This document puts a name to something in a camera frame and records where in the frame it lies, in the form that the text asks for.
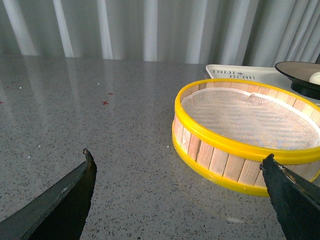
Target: black dish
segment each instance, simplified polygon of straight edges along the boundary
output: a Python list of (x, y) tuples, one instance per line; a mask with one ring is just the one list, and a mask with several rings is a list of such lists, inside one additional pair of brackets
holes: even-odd
[(312, 74), (320, 72), (320, 64), (302, 61), (282, 61), (275, 66), (291, 81), (292, 90), (303, 96), (320, 100), (320, 85), (309, 82)]

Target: curtain fold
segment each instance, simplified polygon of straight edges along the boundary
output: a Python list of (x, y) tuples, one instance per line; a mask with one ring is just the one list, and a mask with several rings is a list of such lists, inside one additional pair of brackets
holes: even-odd
[(320, 1), (0, 0), (0, 31), (0, 54), (257, 67), (315, 63)]

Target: quartz countertop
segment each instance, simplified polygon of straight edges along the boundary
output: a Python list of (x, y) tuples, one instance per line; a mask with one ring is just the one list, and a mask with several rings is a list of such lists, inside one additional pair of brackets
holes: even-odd
[(269, 198), (208, 181), (173, 147), (175, 97), (207, 78), (197, 64), (1, 55), (0, 221), (88, 148), (97, 176), (81, 239), (285, 239)]

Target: white tray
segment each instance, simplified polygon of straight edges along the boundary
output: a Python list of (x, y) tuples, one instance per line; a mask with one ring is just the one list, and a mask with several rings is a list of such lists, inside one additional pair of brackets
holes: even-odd
[(297, 94), (320, 106), (320, 100), (303, 96), (291, 89), (292, 81), (274, 67), (207, 65), (205, 67), (212, 79), (241, 79), (268, 84)]

